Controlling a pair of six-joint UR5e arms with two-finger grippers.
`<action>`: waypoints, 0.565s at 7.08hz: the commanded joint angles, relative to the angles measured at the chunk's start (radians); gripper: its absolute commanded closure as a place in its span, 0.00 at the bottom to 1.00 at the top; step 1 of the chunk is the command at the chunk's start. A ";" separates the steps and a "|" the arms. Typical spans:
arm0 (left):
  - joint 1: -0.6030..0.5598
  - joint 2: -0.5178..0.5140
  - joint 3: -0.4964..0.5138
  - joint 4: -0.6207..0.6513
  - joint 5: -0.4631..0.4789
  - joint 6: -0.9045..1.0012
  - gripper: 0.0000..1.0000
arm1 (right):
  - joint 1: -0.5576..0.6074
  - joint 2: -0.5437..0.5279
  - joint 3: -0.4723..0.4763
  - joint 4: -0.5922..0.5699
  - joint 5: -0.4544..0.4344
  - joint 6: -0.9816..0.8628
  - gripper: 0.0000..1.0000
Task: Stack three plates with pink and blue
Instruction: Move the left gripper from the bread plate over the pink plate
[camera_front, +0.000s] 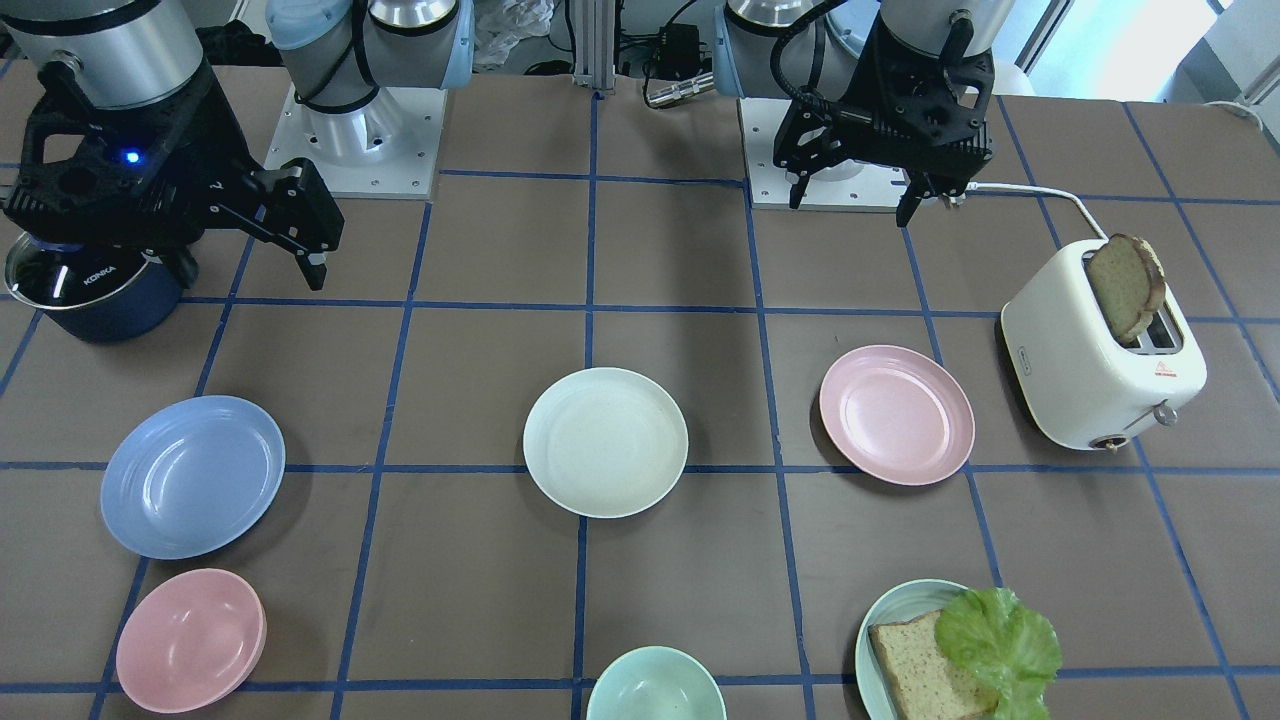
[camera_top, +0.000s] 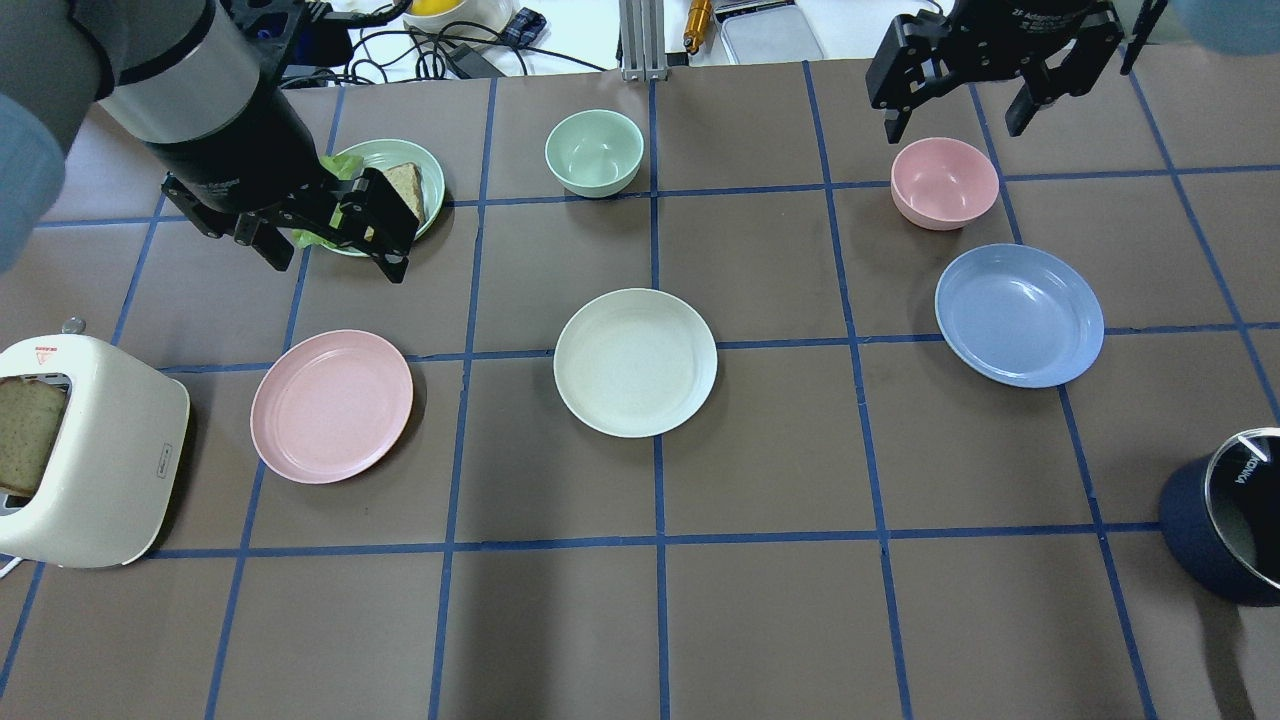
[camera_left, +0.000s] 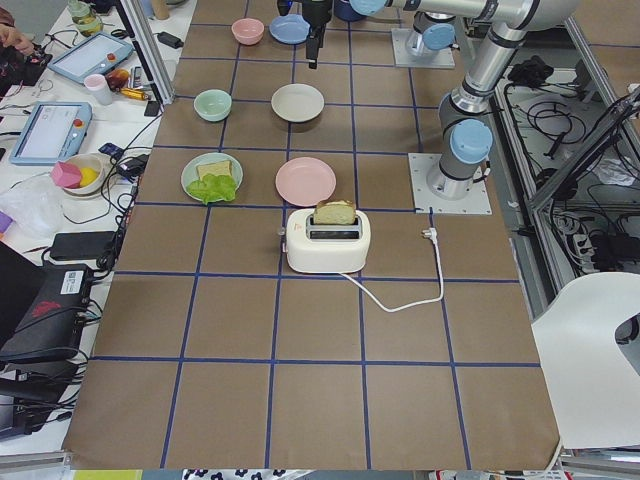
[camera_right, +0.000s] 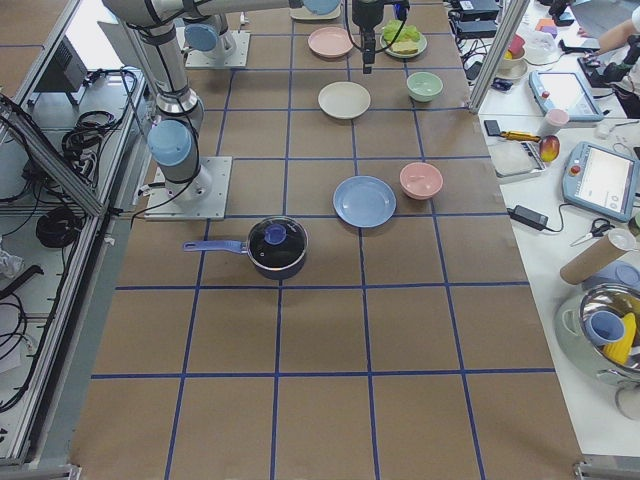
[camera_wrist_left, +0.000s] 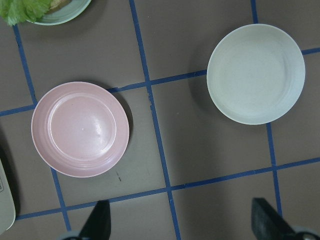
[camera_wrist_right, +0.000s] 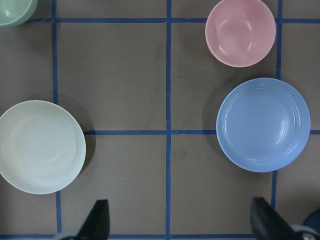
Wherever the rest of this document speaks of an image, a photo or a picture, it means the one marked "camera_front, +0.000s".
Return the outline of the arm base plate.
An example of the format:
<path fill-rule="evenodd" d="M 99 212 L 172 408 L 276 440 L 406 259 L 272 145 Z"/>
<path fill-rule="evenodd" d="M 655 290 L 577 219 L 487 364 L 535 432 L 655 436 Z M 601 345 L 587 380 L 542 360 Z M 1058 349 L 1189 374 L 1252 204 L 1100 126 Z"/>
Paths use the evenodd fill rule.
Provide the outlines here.
<path fill-rule="evenodd" d="M 335 199 L 428 201 L 448 96 L 439 88 L 381 88 L 369 105 L 344 114 L 320 113 L 289 96 L 262 164 L 276 169 L 307 158 Z"/>
<path fill-rule="evenodd" d="M 773 143 L 788 109 L 781 99 L 739 100 L 742 149 L 755 209 L 787 210 L 797 177 L 773 163 Z M 846 160 L 819 170 L 808 183 L 800 210 L 892 214 L 906 188 L 899 168 Z"/>

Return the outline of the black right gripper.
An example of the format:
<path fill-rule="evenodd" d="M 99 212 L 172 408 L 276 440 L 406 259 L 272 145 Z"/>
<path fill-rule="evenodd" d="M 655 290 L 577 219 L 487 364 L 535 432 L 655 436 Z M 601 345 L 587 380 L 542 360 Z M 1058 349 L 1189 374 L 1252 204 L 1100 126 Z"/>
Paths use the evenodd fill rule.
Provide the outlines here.
<path fill-rule="evenodd" d="M 238 229 L 284 249 L 311 291 L 324 287 L 346 224 L 337 201 L 314 161 L 266 170 L 253 159 L 210 64 L 128 109 L 95 108 L 67 61 L 44 64 L 38 81 L 3 206 L 35 240 L 132 249 L 196 272 L 192 245 Z"/>

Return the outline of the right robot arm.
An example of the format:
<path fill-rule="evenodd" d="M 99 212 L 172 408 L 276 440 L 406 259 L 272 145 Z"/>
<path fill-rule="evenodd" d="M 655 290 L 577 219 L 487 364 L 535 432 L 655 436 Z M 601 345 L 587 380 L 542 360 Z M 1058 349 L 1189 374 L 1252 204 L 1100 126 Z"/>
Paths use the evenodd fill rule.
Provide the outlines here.
<path fill-rule="evenodd" d="M 44 87 L 3 210 L 35 242 L 133 249 L 182 287 L 191 246 L 238 229 L 284 249 L 311 290 L 344 219 L 321 164 L 390 158 L 393 88 L 467 85 L 471 1 L 270 1 L 308 158 L 256 161 L 178 1 L 5 1 L 3 27 Z"/>

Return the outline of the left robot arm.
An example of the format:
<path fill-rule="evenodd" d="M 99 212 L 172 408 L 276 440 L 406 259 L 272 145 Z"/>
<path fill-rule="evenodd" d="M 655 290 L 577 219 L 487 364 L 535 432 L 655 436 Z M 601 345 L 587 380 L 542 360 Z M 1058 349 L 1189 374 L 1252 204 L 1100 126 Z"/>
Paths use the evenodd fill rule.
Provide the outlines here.
<path fill-rule="evenodd" d="M 736 99 L 758 209 L 892 213 L 960 199 L 993 145 L 1009 1 L 726 1 L 713 79 Z"/>

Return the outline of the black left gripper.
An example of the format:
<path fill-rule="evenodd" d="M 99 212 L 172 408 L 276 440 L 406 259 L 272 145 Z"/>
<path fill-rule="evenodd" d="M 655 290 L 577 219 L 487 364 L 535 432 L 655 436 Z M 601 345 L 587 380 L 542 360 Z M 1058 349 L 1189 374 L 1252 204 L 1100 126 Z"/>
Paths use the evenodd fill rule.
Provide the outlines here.
<path fill-rule="evenodd" d="M 846 160 L 897 167 L 905 190 L 896 227 L 908 228 L 927 199 L 965 186 L 993 158 L 986 122 L 995 83 L 991 51 L 972 54 L 973 18 L 945 18 L 942 35 L 918 50 L 874 20 L 844 95 L 795 85 L 782 67 L 788 45 L 814 24 L 799 18 L 773 44 L 773 79 L 790 99 L 774 138 L 773 163 L 795 176 L 788 208 L 797 210 L 812 177 Z"/>

